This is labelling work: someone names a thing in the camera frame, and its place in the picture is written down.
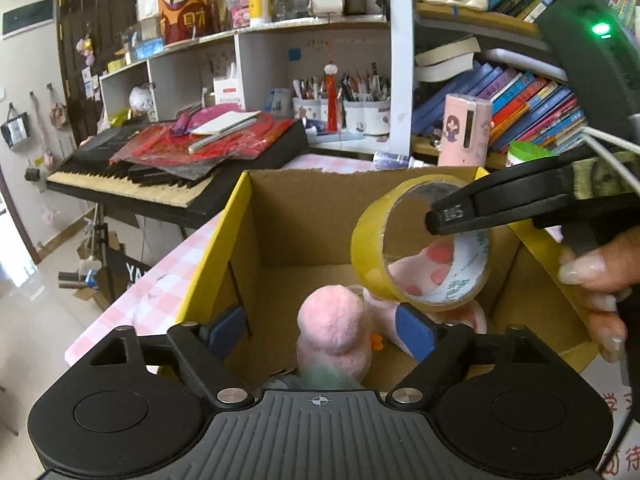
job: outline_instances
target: purple book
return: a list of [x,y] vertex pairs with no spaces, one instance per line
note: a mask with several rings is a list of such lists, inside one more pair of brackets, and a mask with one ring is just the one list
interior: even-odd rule
[[504,71],[504,73],[496,79],[493,83],[491,83],[487,88],[482,90],[478,94],[479,99],[491,99],[494,95],[496,95],[504,86],[511,81],[514,77],[518,75],[518,71],[514,68],[508,68]]

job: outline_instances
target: yellow tape roll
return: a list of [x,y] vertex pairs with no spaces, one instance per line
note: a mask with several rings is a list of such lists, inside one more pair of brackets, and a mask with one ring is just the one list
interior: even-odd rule
[[458,178],[442,174],[412,178],[366,209],[351,236],[351,263],[366,288],[379,298],[408,302],[424,312],[452,310],[476,296],[488,277],[488,230],[454,235],[451,270],[439,287],[424,296],[412,296],[398,287],[389,272],[384,254],[386,226],[392,211],[402,200],[407,197],[425,199],[426,214],[428,203],[447,196],[465,184]]

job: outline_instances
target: table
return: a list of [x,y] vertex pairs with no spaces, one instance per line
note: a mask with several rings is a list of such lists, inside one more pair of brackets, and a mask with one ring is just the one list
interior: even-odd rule
[[[318,168],[334,173],[370,171],[373,163],[325,155],[302,155],[283,169],[306,170]],[[118,298],[69,347],[65,360],[71,366],[89,349],[120,325],[133,325],[138,335],[165,333],[175,323],[198,263],[218,225],[215,216],[193,235],[176,247],[153,267],[141,280]],[[597,357],[582,376],[607,401],[613,412],[616,428],[622,424],[626,409],[631,406],[631,390],[622,385],[617,365]],[[623,442],[617,460],[612,462],[606,478],[631,480],[640,476],[640,424],[635,424]]]

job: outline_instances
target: pink checkered tablecloth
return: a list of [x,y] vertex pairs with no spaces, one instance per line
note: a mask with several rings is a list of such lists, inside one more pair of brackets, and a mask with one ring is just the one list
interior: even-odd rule
[[[284,168],[318,168],[329,173],[369,171],[373,163],[326,155],[302,155]],[[90,348],[120,325],[133,325],[138,335],[163,334],[175,324],[175,316],[191,279],[218,225],[215,216],[176,247],[145,276],[118,298],[68,348],[65,361],[71,366]]]

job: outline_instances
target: green lid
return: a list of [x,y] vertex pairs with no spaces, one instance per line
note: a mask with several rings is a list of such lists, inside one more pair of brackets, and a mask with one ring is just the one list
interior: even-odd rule
[[543,158],[545,156],[554,156],[549,150],[532,144],[531,142],[522,142],[521,140],[515,140],[509,145],[509,153],[518,158],[522,162],[529,162],[536,158]]

